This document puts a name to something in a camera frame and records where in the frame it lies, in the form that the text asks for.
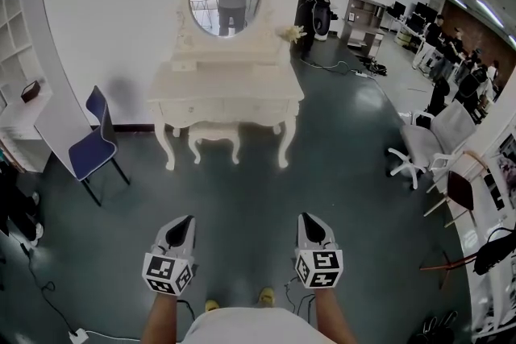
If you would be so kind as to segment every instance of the chair backrest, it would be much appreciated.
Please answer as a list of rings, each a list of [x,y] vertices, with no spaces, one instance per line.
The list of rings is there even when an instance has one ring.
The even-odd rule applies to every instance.
[[[453,101],[432,120],[430,130],[441,144],[443,152],[450,155],[473,135],[476,126],[462,104]]]
[[[106,98],[96,85],[86,101],[86,108],[95,115],[95,118],[97,118],[100,123],[97,129],[100,129],[102,138],[118,147]]]

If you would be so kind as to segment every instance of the power strip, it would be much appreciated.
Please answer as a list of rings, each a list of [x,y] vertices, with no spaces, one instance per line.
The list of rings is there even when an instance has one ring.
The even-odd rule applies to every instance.
[[[76,335],[73,335],[69,332],[70,340],[72,341],[72,344],[82,344],[85,342],[89,337],[88,334],[82,329],[78,329],[75,332]]]

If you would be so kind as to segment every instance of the chair seat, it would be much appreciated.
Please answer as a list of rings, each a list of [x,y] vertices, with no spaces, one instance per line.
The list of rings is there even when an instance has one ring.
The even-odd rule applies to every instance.
[[[412,164],[417,167],[428,168],[434,159],[434,154],[443,153],[439,141],[427,128],[404,125],[401,133]]]
[[[78,180],[84,180],[116,154],[116,146],[100,135],[100,128],[69,149],[70,162]]]
[[[473,190],[466,178],[456,172],[448,173],[448,196],[457,204],[473,211]]]

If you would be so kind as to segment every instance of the white vanity table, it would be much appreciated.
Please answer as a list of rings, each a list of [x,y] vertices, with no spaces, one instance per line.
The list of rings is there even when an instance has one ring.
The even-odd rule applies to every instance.
[[[246,15],[248,26],[240,33],[224,37],[201,28],[189,4],[181,0],[173,57],[158,68],[148,96],[166,168],[174,169],[175,158],[165,124],[178,136],[180,128],[203,121],[254,122],[274,127],[276,134],[283,123],[278,162],[285,168],[304,94],[292,66],[280,64],[283,41],[274,34],[268,0],[260,0],[251,22]]]

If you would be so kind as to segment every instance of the ceiling light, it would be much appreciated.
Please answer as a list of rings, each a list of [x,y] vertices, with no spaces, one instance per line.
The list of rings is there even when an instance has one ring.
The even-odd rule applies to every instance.
[[[489,9],[481,0],[476,0],[476,2],[480,5],[480,7],[484,10],[485,13],[489,15],[489,17],[495,22],[499,27],[503,29],[503,23],[500,22],[500,19]]]
[[[452,1],[455,2],[457,5],[462,6],[464,9],[468,9],[468,7],[466,5],[464,5],[460,0],[452,0]]]

